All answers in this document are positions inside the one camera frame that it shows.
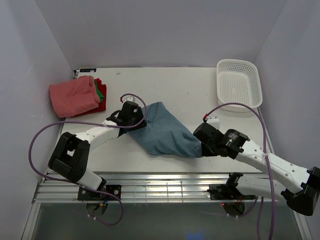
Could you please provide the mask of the blue t shirt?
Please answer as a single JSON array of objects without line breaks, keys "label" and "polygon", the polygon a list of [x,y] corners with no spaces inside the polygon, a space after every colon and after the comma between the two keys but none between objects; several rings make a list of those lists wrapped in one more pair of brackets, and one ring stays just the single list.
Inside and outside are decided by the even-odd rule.
[{"label": "blue t shirt", "polygon": [[146,126],[128,134],[148,154],[175,155],[181,158],[201,158],[202,144],[165,107],[155,102],[143,109],[147,112]]}]

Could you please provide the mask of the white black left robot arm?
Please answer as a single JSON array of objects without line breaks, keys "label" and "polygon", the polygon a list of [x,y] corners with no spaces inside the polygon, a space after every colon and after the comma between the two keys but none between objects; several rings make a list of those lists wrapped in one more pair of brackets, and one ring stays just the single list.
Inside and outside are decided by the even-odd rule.
[{"label": "white black left robot arm", "polygon": [[76,134],[64,132],[49,159],[48,167],[69,182],[89,188],[88,193],[95,200],[100,200],[106,195],[106,181],[87,168],[90,151],[127,132],[146,126],[142,108],[126,100],[122,109],[107,117],[102,126]]}]

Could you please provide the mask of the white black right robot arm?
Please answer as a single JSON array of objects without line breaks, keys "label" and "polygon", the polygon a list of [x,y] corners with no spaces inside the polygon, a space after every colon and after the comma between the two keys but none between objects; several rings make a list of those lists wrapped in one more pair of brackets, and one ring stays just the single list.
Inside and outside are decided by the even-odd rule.
[{"label": "white black right robot arm", "polygon": [[320,196],[320,169],[290,163],[273,153],[265,153],[247,135],[229,129],[220,132],[203,122],[193,135],[204,147],[204,156],[226,157],[254,167],[269,176],[256,178],[240,172],[229,174],[226,183],[210,186],[212,199],[240,200],[264,197],[284,201],[293,211],[312,216]]}]

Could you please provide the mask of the green folded t shirt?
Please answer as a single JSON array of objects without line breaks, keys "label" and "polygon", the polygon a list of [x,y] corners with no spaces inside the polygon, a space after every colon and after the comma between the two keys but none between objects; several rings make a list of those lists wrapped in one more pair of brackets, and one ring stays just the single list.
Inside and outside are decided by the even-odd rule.
[{"label": "green folded t shirt", "polygon": [[97,78],[97,79],[94,80],[94,83],[95,83],[95,87],[96,87],[96,93],[99,96],[100,102],[102,102],[104,100],[104,98],[105,98],[105,96],[104,96],[104,94],[102,92],[102,89],[103,89],[102,82],[101,82],[101,80],[99,78]]}]

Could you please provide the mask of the dark red folded t shirt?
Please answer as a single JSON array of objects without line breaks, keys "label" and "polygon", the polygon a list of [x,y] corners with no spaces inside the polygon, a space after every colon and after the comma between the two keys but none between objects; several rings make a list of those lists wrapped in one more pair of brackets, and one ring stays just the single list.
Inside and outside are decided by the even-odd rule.
[{"label": "dark red folded t shirt", "polygon": [[66,117],[77,117],[93,113],[104,112],[107,108],[107,85],[102,84],[99,78],[94,80],[96,93],[100,102],[94,105],[93,98],[88,95],[73,97],[67,105]]}]

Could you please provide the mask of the pink folded t shirt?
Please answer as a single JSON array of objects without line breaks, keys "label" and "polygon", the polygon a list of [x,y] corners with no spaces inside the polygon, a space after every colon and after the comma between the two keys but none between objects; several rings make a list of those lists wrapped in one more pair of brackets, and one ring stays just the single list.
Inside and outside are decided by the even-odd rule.
[{"label": "pink folded t shirt", "polygon": [[92,76],[81,76],[49,86],[50,100],[59,118],[73,117],[99,106],[95,80]]}]

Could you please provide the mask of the white perforated plastic basket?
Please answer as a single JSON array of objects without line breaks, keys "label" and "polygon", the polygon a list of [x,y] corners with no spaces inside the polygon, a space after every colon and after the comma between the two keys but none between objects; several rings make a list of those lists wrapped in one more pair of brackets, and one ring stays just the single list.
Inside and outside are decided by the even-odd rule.
[{"label": "white perforated plastic basket", "polygon": [[261,106],[263,94],[257,67],[245,60],[223,59],[216,65],[218,104],[229,112],[245,113]]}]

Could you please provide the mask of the blue label sticker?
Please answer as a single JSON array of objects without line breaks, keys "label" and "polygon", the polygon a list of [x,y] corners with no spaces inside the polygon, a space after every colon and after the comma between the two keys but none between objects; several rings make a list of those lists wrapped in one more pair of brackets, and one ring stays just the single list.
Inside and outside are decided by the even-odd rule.
[{"label": "blue label sticker", "polygon": [[79,70],[80,73],[95,73],[96,71],[96,68],[81,68]]}]

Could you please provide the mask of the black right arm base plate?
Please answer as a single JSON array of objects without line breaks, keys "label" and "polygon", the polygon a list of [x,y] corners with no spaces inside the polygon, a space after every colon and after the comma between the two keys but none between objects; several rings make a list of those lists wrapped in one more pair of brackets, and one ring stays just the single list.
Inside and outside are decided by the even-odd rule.
[{"label": "black right arm base plate", "polygon": [[255,195],[244,195],[231,183],[210,184],[207,189],[211,200],[254,200]]}]

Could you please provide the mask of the aluminium table front rail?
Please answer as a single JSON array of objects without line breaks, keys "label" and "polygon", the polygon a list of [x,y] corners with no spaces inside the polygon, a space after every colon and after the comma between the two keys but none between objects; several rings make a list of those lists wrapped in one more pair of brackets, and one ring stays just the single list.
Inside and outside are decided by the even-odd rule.
[{"label": "aluminium table front rail", "polygon": [[[210,185],[224,184],[228,174],[101,174],[109,185],[121,185],[124,204],[209,203]],[[77,203],[79,187],[73,183],[44,180],[38,184],[33,203]]]}]

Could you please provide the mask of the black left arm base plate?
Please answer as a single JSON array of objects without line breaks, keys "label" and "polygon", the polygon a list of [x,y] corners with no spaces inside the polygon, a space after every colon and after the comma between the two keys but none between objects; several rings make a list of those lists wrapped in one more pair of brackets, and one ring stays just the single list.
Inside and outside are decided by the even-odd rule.
[{"label": "black left arm base plate", "polygon": [[[107,184],[100,189],[101,192],[106,192],[108,194],[114,195],[117,198],[121,199],[122,195],[122,186],[119,184]],[[111,198],[109,195],[105,195],[102,193],[97,193],[91,190],[88,190],[84,187],[79,187],[77,198],[78,201],[105,201],[112,200],[115,201],[114,198]]]}]

